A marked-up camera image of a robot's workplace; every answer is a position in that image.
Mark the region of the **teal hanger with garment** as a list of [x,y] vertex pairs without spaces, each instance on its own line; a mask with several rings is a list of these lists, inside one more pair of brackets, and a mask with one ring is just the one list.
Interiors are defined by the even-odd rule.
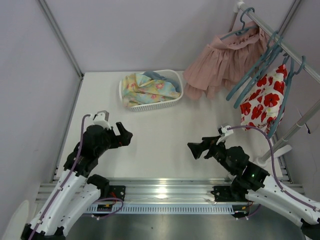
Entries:
[[289,56],[287,53],[285,54],[285,56],[287,56],[287,57],[283,60],[282,63],[285,64],[290,59],[290,69],[289,69],[289,73],[288,73],[287,77],[284,78],[285,89],[284,89],[282,104],[280,106],[280,109],[279,109],[279,112],[278,112],[276,119],[271,122],[271,126],[270,126],[269,132],[267,134],[267,137],[269,139],[272,138],[272,136],[274,135],[274,133],[276,132],[276,130],[279,126],[279,123],[281,122],[281,120],[283,118],[285,106],[286,106],[286,103],[287,103],[287,100],[289,97],[292,79],[295,75],[298,75],[301,72],[301,70],[304,68],[305,63],[306,63],[306,56],[303,55],[302,62],[301,62],[299,69],[297,71],[294,71],[294,67],[295,67],[294,59],[291,56]]

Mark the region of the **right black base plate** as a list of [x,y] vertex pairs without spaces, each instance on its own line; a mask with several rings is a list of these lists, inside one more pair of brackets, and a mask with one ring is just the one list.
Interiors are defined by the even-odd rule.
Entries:
[[259,188],[245,188],[240,185],[216,185],[210,192],[216,202],[247,202],[246,194],[249,190],[257,191]]

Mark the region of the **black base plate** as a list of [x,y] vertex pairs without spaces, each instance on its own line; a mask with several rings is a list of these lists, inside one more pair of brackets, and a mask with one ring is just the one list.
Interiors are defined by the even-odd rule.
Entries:
[[107,194],[108,198],[118,198],[124,200],[126,196],[126,186],[124,185],[111,185]]
[[257,191],[259,188],[245,188],[240,185],[216,185],[210,192],[216,202],[247,202],[246,194],[249,190]]

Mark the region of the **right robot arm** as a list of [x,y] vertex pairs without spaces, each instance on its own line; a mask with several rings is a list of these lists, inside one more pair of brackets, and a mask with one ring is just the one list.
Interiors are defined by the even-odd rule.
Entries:
[[219,202],[254,202],[286,217],[311,240],[320,238],[320,204],[278,183],[270,173],[249,160],[241,146],[226,148],[219,137],[187,143],[193,157],[214,158],[234,178],[230,186],[214,187]]

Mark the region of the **white laundry basket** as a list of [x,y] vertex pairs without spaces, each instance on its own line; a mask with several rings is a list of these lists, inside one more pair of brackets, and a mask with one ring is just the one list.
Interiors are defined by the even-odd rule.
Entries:
[[156,102],[156,103],[151,103],[151,104],[142,104],[142,105],[136,105],[133,107],[126,107],[123,104],[123,100],[122,100],[122,94],[121,94],[121,86],[119,82],[119,97],[120,97],[120,101],[122,102],[123,106],[130,109],[133,112],[141,112],[141,111],[147,111],[147,110],[155,110],[155,109],[160,109],[160,108],[167,108],[167,107],[172,107],[174,106],[178,100],[180,100],[184,94],[184,90],[183,90],[183,83],[182,83],[182,79],[180,77],[180,75],[174,71],[174,70],[170,70],[170,69],[166,69],[166,70],[156,70],[154,71],[156,73],[159,73],[162,76],[165,77],[169,77],[174,79],[176,82],[178,82],[180,84],[180,88],[181,88],[181,95],[180,97],[178,97],[177,99],[174,100],[168,100],[168,101],[163,101],[163,102]]

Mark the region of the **pink skirt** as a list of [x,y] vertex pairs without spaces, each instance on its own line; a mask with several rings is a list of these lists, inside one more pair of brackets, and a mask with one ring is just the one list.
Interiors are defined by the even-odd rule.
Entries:
[[202,94],[213,99],[221,89],[231,90],[267,49],[269,36],[253,21],[248,32],[214,36],[195,61],[183,72],[184,94],[198,100]]

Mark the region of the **aluminium mounting rail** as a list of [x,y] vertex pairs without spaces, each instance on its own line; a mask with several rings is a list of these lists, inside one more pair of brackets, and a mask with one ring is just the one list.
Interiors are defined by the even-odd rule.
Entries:
[[112,186],[125,186],[124,201],[127,204],[213,204],[213,187],[230,184],[231,180],[223,178],[110,179]]

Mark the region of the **red poppy floral garment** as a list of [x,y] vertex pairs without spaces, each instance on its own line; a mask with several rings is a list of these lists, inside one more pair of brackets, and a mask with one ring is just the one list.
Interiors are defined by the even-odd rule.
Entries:
[[248,97],[240,104],[242,126],[264,130],[271,138],[283,116],[281,107],[286,89],[288,71],[285,64],[279,65],[260,78]]

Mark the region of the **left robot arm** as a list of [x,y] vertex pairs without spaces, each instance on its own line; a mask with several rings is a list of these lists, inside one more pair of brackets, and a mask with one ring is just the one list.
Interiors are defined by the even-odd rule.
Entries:
[[110,181],[91,171],[99,158],[110,149],[126,147],[133,134],[121,122],[116,123],[119,135],[105,124],[93,124],[81,130],[79,143],[63,166],[63,172],[47,201],[27,223],[22,240],[64,240],[75,222],[96,202],[112,206],[123,198],[111,192]]

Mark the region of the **yellow floral garment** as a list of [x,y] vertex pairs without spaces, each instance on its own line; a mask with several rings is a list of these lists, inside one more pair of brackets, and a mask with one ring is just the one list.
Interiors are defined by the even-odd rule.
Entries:
[[175,87],[167,81],[151,79],[143,73],[132,73],[122,79],[120,92],[123,105],[134,107],[175,100],[181,96]]

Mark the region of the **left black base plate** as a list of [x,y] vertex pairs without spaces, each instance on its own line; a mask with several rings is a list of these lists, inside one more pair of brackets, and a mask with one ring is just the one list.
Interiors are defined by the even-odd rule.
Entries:
[[111,185],[107,194],[108,198],[118,198],[124,200],[126,196],[126,186],[124,185]]

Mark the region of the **silver clothes rack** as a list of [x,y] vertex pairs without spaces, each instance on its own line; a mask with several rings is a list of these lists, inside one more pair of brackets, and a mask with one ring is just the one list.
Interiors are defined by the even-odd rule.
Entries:
[[[233,8],[235,13],[239,11],[245,13],[251,20],[253,20],[261,29],[263,29],[268,35],[273,34],[274,30],[267,25],[260,17],[258,17],[252,10],[249,10],[249,6],[245,4],[244,1],[237,1]],[[294,59],[294,61],[301,65],[302,63],[302,55],[297,53],[287,42],[282,40],[280,46],[282,47],[283,51],[287,53],[290,57]],[[310,77],[312,77],[317,83],[320,82],[320,74],[311,67],[306,61],[303,70],[308,73]],[[271,150],[265,153],[262,157],[256,159],[256,162],[264,166],[267,164],[267,161],[273,157],[273,154],[277,152],[279,149],[283,148],[287,141],[298,132],[298,130],[307,123],[317,112],[320,111],[320,102],[317,101],[289,130],[288,132],[278,140]]]

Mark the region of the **blue garment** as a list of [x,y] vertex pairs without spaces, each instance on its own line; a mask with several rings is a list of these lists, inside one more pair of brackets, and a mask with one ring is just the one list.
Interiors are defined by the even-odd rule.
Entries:
[[166,77],[166,76],[163,76],[155,71],[145,71],[143,73],[143,75],[153,79],[153,80],[162,80],[162,81],[165,81],[165,82],[169,82],[171,83],[174,87],[175,87],[175,91],[180,93],[181,92],[181,86],[178,82],[176,82],[173,78],[170,78],[170,77]]

